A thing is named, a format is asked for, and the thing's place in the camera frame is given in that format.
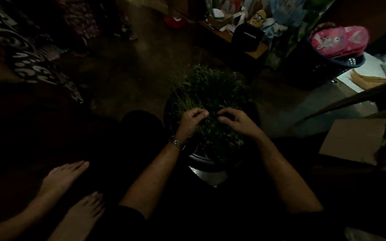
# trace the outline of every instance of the green leafy plant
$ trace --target green leafy plant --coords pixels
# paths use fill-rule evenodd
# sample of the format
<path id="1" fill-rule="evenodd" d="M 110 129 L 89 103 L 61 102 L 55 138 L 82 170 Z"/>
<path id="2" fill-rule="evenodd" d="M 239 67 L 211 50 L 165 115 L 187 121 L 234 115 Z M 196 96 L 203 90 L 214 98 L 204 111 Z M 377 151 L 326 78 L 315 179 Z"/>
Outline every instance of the green leafy plant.
<path id="1" fill-rule="evenodd" d="M 195 154 L 208 160 L 226 164 L 233 153 L 243 145 L 243 137 L 218 122 L 217 112 L 226 107 L 241 109 L 249 101 L 244 86 L 236 74 L 228 74 L 207 66 L 194 66 L 194 74 L 185 78 L 175 92 L 174 111 L 181 118 L 183 112 L 201 107 L 210 115 L 197 131 L 201 140 Z"/>

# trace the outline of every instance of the wall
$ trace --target wall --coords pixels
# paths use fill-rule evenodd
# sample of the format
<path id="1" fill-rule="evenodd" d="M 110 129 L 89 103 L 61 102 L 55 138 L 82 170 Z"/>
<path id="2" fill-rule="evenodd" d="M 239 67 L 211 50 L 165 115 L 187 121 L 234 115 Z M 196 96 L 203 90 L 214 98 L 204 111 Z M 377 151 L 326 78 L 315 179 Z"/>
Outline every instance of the wall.
<path id="1" fill-rule="evenodd" d="M 361 25 L 370 33 L 373 42 L 386 33 L 386 0 L 336 0 L 324 14 L 322 21 L 340 26 Z"/>

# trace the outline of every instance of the laundry basket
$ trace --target laundry basket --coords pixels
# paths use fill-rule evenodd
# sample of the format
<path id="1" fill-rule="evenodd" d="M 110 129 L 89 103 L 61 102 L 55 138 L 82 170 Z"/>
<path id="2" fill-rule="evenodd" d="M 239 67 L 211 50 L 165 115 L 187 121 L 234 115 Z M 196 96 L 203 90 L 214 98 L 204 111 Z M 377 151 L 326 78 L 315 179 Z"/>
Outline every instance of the laundry basket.
<path id="1" fill-rule="evenodd" d="M 311 90 L 330 82 L 346 71 L 363 65 L 364 55 L 346 61 L 330 59 L 310 44 L 307 34 L 284 63 L 287 82 L 300 89 Z"/>

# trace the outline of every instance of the cardboard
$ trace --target cardboard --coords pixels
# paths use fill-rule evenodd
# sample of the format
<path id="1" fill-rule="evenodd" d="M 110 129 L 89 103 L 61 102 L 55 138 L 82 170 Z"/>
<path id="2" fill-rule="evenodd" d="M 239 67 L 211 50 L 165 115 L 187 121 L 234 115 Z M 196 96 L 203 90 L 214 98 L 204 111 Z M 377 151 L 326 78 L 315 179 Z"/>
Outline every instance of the cardboard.
<path id="1" fill-rule="evenodd" d="M 376 165 L 374 154 L 379 150 L 386 119 L 335 120 L 320 154 Z"/>
<path id="2" fill-rule="evenodd" d="M 230 13 L 224 13 L 224 17 L 221 19 L 216 19 L 212 15 L 208 16 L 207 22 L 214 26 L 217 29 L 221 29 L 222 27 L 231 24 L 233 20 L 233 16 Z"/>

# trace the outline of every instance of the toe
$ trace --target toe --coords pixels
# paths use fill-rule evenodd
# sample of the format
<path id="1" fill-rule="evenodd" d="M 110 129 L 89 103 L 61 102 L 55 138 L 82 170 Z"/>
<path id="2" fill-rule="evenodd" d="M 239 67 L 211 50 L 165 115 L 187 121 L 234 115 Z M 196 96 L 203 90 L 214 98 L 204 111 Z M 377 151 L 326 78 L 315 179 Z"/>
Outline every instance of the toe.
<path id="1" fill-rule="evenodd" d="M 88 203 L 92 202 L 93 200 L 95 200 L 94 198 L 94 195 L 98 194 L 98 192 L 94 192 L 88 196 L 85 196 L 82 200 L 80 200 L 77 204 L 78 205 L 87 205 Z"/>
<path id="2" fill-rule="evenodd" d="M 97 197 L 96 197 L 96 201 L 95 203 L 92 205 L 92 209 L 95 210 L 96 208 L 99 207 L 99 205 L 101 205 L 102 203 L 102 197 L 103 197 L 103 194 L 99 194 Z"/>
<path id="3" fill-rule="evenodd" d="M 70 164 L 68 169 L 71 170 L 71 171 L 74 171 L 74 170 L 76 170 L 78 167 L 80 167 L 83 164 L 84 164 L 84 161 L 75 162 L 73 164 Z"/>
<path id="4" fill-rule="evenodd" d="M 94 210 L 92 210 L 92 214 L 93 216 L 97 216 L 104 208 L 104 205 L 105 203 L 101 203 L 99 206 L 97 206 L 97 208 L 95 208 Z"/>
<path id="5" fill-rule="evenodd" d="M 83 173 L 87 168 L 89 167 L 89 162 L 84 162 L 81 164 L 75 171 L 74 173 L 79 176 L 81 173 Z"/>
<path id="6" fill-rule="evenodd" d="M 57 172 L 58 170 L 60 170 L 61 169 L 61 167 L 60 166 L 58 166 L 58 167 L 55 167 L 55 168 L 53 168 L 48 174 L 49 175 L 51 175 L 51 174 L 53 174 L 53 173 L 55 173 L 55 172 Z"/>
<path id="7" fill-rule="evenodd" d="M 63 166 L 60 166 L 60 170 L 65 170 L 68 166 L 69 166 L 69 164 L 65 164 Z"/>
<path id="8" fill-rule="evenodd" d="M 102 210 L 100 210 L 99 213 L 96 214 L 96 216 L 94 216 L 93 219 L 94 219 L 95 222 L 99 220 L 99 218 L 102 216 L 102 214 L 104 214 L 104 211 L 105 211 L 105 208 L 103 208 Z"/>

